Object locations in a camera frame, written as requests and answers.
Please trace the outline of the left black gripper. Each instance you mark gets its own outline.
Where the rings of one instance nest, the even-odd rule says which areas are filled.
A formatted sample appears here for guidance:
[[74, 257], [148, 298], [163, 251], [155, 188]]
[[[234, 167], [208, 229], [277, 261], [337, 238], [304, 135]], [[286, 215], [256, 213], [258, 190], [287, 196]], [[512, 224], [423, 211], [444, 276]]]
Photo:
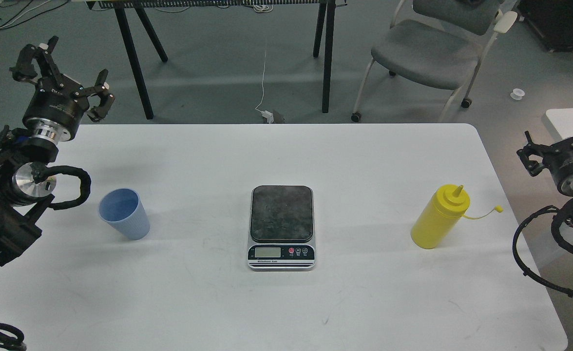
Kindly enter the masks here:
[[[106, 82], [109, 71], [99, 72], [92, 87], [82, 85], [72, 78], [62, 78], [51, 56], [59, 37], [53, 36], [46, 44], [28, 44], [21, 49], [15, 66], [10, 67], [13, 80], [36, 87], [23, 124], [35, 130], [37, 122], [46, 121], [59, 130], [61, 141], [75, 138], [82, 116], [87, 113], [92, 122], [102, 121], [111, 109], [115, 96]], [[90, 105], [90, 98], [99, 98], [99, 104]]]

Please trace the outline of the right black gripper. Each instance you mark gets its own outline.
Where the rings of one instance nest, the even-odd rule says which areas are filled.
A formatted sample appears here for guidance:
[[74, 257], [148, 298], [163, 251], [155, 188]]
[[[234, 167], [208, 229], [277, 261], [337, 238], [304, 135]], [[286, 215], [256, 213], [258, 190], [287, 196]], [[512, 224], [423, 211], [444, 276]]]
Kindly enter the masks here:
[[573, 197], [573, 140], [567, 138], [550, 145], [535, 143], [529, 133], [524, 132], [526, 144], [516, 155], [531, 177], [548, 170], [559, 193]]

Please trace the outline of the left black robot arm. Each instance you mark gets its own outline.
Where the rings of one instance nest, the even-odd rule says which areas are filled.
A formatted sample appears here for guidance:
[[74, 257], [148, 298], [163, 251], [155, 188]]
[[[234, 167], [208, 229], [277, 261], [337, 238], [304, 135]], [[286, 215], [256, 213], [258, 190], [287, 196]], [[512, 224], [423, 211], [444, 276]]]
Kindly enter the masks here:
[[44, 211], [75, 208], [88, 200], [88, 173], [51, 162], [57, 145], [75, 138], [84, 114], [99, 122], [115, 100], [106, 69], [93, 87], [61, 73], [51, 55], [57, 42], [53, 36], [38, 46], [26, 45], [10, 68], [13, 79], [34, 85], [35, 93], [23, 116], [24, 127], [0, 131], [0, 266], [41, 237], [36, 222]]

